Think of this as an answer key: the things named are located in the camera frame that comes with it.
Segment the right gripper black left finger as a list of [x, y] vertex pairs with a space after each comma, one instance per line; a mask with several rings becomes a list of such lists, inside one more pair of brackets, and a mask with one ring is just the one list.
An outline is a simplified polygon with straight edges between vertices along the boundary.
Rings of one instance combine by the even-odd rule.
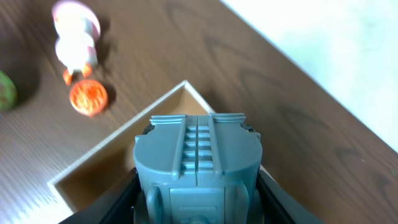
[[60, 224], [132, 224], [134, 204], [139, 194], [139, 175], [133, 168], [88, 208], [76, 212]]

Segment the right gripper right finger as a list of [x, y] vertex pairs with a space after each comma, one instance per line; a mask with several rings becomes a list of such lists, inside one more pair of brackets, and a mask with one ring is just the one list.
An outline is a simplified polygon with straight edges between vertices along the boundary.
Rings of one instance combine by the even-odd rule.
[[261, 197], [265, 224], [323, 224], [264, 170], [258, 170], [256, 189]]

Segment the yellow grey toy truck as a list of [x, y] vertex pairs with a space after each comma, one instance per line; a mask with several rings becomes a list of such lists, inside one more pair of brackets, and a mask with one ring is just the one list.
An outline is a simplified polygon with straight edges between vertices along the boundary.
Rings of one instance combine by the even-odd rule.
[[136, 137], [135, 223], [262, 223], [260, 134], [242, 113], [157, 115]]

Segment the green patterned ball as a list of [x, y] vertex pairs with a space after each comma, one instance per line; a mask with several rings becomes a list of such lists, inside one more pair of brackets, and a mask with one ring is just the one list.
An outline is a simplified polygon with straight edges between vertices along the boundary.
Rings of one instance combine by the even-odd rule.
[[17, 102], [17, 89], [12, 80], [1, 71], [1, 111], [10, 110]]

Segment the white pink duck toy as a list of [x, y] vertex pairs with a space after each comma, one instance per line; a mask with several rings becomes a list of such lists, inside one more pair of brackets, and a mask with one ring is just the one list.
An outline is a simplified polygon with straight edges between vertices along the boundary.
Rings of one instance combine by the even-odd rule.
[[74, 73], [80, 72], [86, 78], [98, 64], [95, 44], [101, 35], [100, 22], [95, 13], [79, 1], [56, 2], [52, 17], [58, 34], [55, 53], [66, 67], [64, 82], [70, 85]]

